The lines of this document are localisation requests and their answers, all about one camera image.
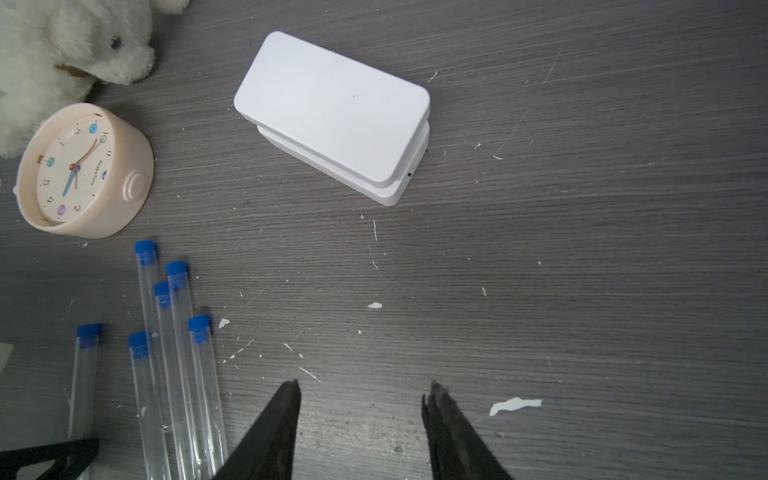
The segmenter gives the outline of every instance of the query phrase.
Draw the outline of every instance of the box lid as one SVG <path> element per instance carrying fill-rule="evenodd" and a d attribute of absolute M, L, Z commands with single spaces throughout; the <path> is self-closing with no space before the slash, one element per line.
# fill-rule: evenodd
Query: box lid
<path fill-rule="evenodd" d="M 234 106 L 260 127 L 386 187 L 429 116 L 429 93 L 275 31 L 254 58 Z"/>

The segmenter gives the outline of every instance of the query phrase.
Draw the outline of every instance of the blue clock hand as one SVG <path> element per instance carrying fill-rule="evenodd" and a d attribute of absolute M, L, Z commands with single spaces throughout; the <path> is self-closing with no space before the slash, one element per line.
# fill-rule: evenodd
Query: blue clock hand
<path fill-rule="evenodd" d="M 69 186 L 72 185 L 72 179 L 74 178 L 74 174 L 75 173 L 76 172 L 74 170 L 69 173 L 69 180 L 67 180 L 67 186 L 64 187 L 64 193 L 61 194 L 62 197 L 66 197 L 67 196 L 67 190 L 69 190 Z"/>

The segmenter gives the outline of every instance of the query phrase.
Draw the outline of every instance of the alarm clock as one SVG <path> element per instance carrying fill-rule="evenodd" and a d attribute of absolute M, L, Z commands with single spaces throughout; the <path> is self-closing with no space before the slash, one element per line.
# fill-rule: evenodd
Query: alarm clock
<path fill-rule="evenodd" d="M 104 238 L 128 225 L 149 194 L 154 155 L 147 138 L 110 111 L 69 105 L 29 141 L 18 166 L 18 208 L 35 228 Z"/>

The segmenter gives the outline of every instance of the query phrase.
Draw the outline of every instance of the clock brand text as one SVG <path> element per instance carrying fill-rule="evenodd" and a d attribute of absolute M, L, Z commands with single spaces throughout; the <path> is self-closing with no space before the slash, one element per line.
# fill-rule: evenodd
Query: clock brand text
<path fill-rule="evenodd" d="M 96 171 L 94 172 L 94 177 L 93 177 L 93 178 L 91 178 L 91 185 L 93 185 L 93 184 L 94 184 L 94 182 L 96 181 L 96 177 L 98 177 L 98 169 L 99 169 L 99 168 L 101 168 L 101 162 L 102 162 L 103 160 L 104 160 L 104 159 L 101 159 L 101 160 L 99 160 L 99 161 L 98 161 L 98 164 L 96 165 Z"/>

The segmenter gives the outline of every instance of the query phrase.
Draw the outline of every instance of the white debris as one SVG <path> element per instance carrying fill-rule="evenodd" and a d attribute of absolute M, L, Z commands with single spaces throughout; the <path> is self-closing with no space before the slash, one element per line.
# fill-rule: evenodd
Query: white debris
<path fill-rule="evenodd" d="M 520 397 L 514 397 L 506 402 L 494 403 L 489 413 L 490 416 L 494 416 L 499 412 L 514 412 L 515 410 L 522 409 L 524 407 L 540 407 L 541 400 L 523 400 Z"/>

